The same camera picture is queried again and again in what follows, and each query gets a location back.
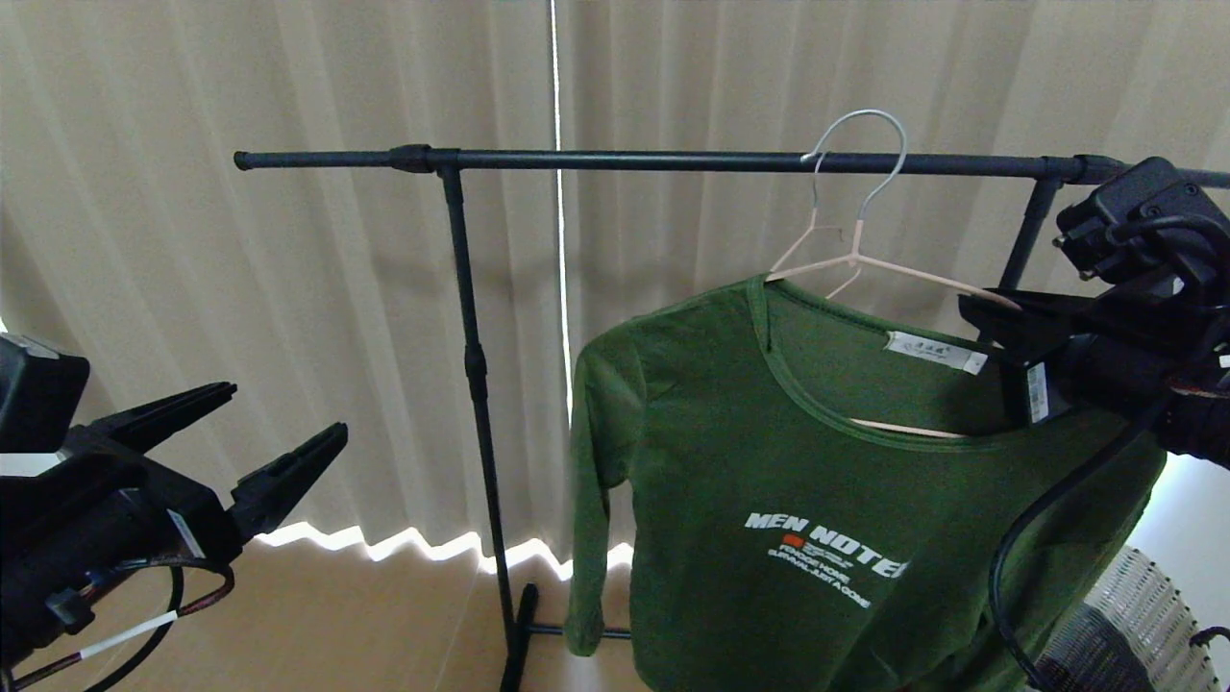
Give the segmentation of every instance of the curtain fold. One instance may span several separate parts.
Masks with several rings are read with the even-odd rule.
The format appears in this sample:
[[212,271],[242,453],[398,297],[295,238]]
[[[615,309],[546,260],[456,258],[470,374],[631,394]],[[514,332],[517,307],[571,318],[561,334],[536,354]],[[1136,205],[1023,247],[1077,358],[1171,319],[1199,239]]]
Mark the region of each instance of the curtain fold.
[[[1148,155],[1230,168],[1230,14],[1216,4],[560,2],[562,145],[808,150],[859,107],[916,152]],[[240,172],[230,151],[555,146],[551,9],[529,4],[0,5],[0,313],[89,356],[82,418],[214,380],[236,402],[155,458],[219,492],[333,420],[352,442],[294,520],[413,526],[486,505],[440,183],[390,170]],[[834,150],[891,150],[879,120]],[[807,176],[466,171],[507,538],[571,552],[565,332],[768,267]],[[844,252],[873,176],[822,176]],[[1087,188],[1065,188],[1055,210]],[[907,177],[868,253],[994,284],[1028,181]],[[1215,193],[1230,205],[1230,195]],[[1097,293],[1044,241],[1023,286]],[[835,269],[800,281],[823,290]],[[563,323],[561,288],[568,323]],[[867,269],[843,300],[969,333],[954,296]],[[626,490],[613,541],[630,541]]]

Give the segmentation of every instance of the beige floor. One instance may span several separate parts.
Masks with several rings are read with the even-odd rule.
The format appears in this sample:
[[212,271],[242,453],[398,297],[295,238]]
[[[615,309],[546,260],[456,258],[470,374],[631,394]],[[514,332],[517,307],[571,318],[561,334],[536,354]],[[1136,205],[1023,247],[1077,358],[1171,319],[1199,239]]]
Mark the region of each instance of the beige floor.
[[[235,592],[218,606],[177,623],[150,659],[116,690],[407,690],[494,691],[503,671],[503,634],[493,576],[472,557],[444,563],[407,548],[380,563],[359,549],[332,553],[306,542],[280,548],[251,545],[235,563]],[[627,623],[627,569],[613,572],[606,594],[613,626]],[[213,578],[189,579],[189,595]],[[562,622],[567,584],[545,567],[514,568],[515,595],[541,588],[540,622]],[[122,631],[160,612],[165,574],[133,579],[98,608],[80,637],[62,637],[53,654]],[[31,690],[77,691],[127,658],[128,645],[100,655]],[[28,672],[33,659],[18,667]],[[558,637],[535,635],[522,685],[554,690],[643,691],[631,644],[608,640],[579,659]]]

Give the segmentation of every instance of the hanger hook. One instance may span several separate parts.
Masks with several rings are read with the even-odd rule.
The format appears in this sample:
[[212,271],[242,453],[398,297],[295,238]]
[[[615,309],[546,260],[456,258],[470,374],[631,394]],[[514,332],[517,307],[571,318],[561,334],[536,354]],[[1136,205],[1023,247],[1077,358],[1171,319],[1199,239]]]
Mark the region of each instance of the hanger hook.
[[888,177],[886,177],[879,184],[877,184],[876,188],[867,194],[867,197],[862,200],[862,204],[859,206],[857,219],[863,220],[867,216],[867,205],[871,204],[871,200],[876,197],[876,194],[879,194],[879,191],[883,189],[889,182],[892,182],[894,177],[897,177],[897,173],[902,171],[902,166],[905,165],[905,154],[907,151],[909,151],[909,138],[905,134],[905,125],[902,124],[902,120],[897,119],[897,117],[893,116],[892,113],[887,111],[881,111],[879,108],[861,108],[859,111],[851,111],[841,116],[840,118],[833,120],[833,124],[830,124],[829,128],[824,130],[824,134],[820,135],[820,140],[815,143],[815,146],[812,147],[812,150],[808,151],[807,154],[803,154],[800,157],[800,160],[807,161],[813,156],[817,157],[815,170],[813,171],[812,175],[812,205],[818,206],[819,192],[815,188],[815,178],[819,177],[820,163],[824,161],[824,154],[827,154],[827,151],[822,151],[822,149],[824,147],[824,143],[829,139],[829,135],[833,134],[833,130],[836,129],[839,124],[851,118],[857,118],[860,116],[877,116],[884,118],[886,120],[892,123],[892,125],[897,129],[897,134],[900,136],[902,140],[900,151],[897,154],[897,165],[893,166],[893,170],[892,172],[888,173]]

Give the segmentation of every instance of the clothing rack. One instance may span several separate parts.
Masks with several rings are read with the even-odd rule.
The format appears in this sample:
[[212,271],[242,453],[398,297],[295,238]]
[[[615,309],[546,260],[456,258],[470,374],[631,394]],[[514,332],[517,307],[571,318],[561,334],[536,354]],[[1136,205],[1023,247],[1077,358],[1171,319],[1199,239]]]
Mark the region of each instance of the clothing rack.
[[[897,154],[840,154],[824,156],[820,172],[887,173],[897,162]],[[508,578],[507,547],[503,519],[499,511],[499,486],[496,474],[494,450],[491,440],[491,413],[487,408],[487,360],[478,338],[478,317],[475,310],[474,279],[466,236],[461,171],[487,170],[604,170],[604,171],[712,171],[712,172],[813,172],[814,163],[802,159],[802,152],[743,151],[560,151],[560,150],[492,150],[434,149],[427,144],[407,144],[387,151],[293,151],[235,152],[240,170],[292,167],[391,167],[411,173],[435,173],[444,184],[449,209],[449,227],[456,261],[458,290],[461,297],[461,322],[465,329],[465,374],[474,403],[475,427],[482,478],[487,495],[487,515],[496,554],[496,579],[499,585],[499,606],[503,617],[508,658],[501,692],[515,692],[525,670],[525,656],[534,634],[563,634],[558,624],[535,622],[538,586],[526,584],[520,604],[513,610],[513,592]],[[1025,205],[1025,215],[1016,242],[1009,254],[1000,288],[1016,288],[1025,264],[1042,230],[1055,193],[1064,184],[1101,184],[1129,166],[1107,156],[969,156],[951,154],[910,154],[902,173],[951,175],[980,177],[1017,177],[1033,179],[1033,191]],[[1181,170],[1191,182],[1205,187],[1230,188],[1230,172]],[[627,629],[608,629],[603,637],[631,639]]]

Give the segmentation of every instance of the white clothing tag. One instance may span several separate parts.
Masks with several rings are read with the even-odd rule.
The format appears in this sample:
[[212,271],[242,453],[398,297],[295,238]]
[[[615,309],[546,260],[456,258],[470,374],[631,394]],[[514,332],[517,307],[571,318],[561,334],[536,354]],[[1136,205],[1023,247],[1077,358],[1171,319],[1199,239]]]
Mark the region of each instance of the white clothing tag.
[[925,336],[907,333],[904,331],[889,331],[887,352],[914,356],[932,364],[948,366],[950,369],[964,371],[969,375],[978,375],[986,365],[986,354],[962,349],[961,345],[945,343]]
[[178,513],[173,510],[167,510],[166,514],[171,515],[171,521],[175,522],[175,527],[180,530],[180,536],[183,538],[184,545],[192,551],[192,554],[205,559],[205,552],[200,549],[200,543],[197,543],[197,537],[192,535],[192,529],[188,527],[188,522]]
[[1047,364],[1038,364],[1026,371],[1025,383],[1030,391],[1030,423],[1038,423],[1050,415],[1047,397]]

